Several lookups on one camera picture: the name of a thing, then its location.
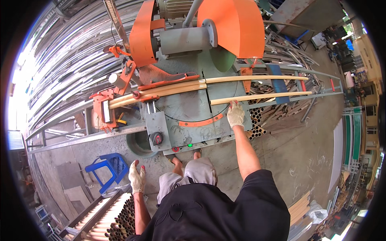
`white plastic bag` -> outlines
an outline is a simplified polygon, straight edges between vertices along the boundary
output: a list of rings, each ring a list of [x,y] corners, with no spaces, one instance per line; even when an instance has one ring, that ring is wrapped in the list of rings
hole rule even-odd
[[[313,200],[310,204],[310,210],[306,215],[312,218],[312,224],[319,224],[327,218],[328,213],[326,209],[323,209],[315,200]]]

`yellow building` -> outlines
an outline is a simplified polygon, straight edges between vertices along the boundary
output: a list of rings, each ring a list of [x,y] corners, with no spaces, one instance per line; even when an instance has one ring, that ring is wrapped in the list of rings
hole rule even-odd
[[[365,97],[361,98],[361,105],[365,107],[363,129],[366,130],[366,133],[362,135],[364,150],[361,153],[363,154],[362,161],[372,167],[372,177],[367,185],[367,190],[370,190],[374,183],[377,168],[381,164],[378,140],[378,104],[379,95],[382,94],[382,73],[378,57],[367,34],[358,37],[353,42],[353,47],[354,56],[360,55],[363,62],[363,67],[357,69],[357,71],[365,71],[367,74],[367,82],[361,83],[361,88],[366,94]]]

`gray shorts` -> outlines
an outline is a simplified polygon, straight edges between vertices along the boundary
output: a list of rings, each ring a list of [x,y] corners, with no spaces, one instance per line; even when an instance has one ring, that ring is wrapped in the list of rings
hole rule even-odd
[[[217,186],[217,173],[209,158],[202,157],[191,160],[185,167],[183,177],[174,172],[167,172],[159,177],[158,204],[173,189],[181,185],[190,184],[189,177],[194,183],[206,183]]]

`hand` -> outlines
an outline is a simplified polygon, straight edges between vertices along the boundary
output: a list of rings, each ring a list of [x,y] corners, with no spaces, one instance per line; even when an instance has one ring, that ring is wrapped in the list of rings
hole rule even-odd
[[[227,114],[230,128],[233,128],[235,125],[244,127],[244,125],[242,124],[244,122],[244,115],[245,112],[242,109],[241,105],[237,101],[231,101]]]
[[[137,171],[137,165],[139,161],[135,160],[130,165],[130,171],[129,171],[129,180],[131,184],[131,188],[133,189],[132,194],[136,192],[144,193],[145,191],[145,184],[146,184],[146,171],[145,166],[141,166],[141,173],[138,173]]]

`saw blade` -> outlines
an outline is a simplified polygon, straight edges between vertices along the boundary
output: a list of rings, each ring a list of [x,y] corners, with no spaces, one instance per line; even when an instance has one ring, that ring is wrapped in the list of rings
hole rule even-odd
[[[216,48],[211,48],[209,52],[214,65],[220,72],[227,72],[232,67],[236,59],[236,55],[220,45]]]

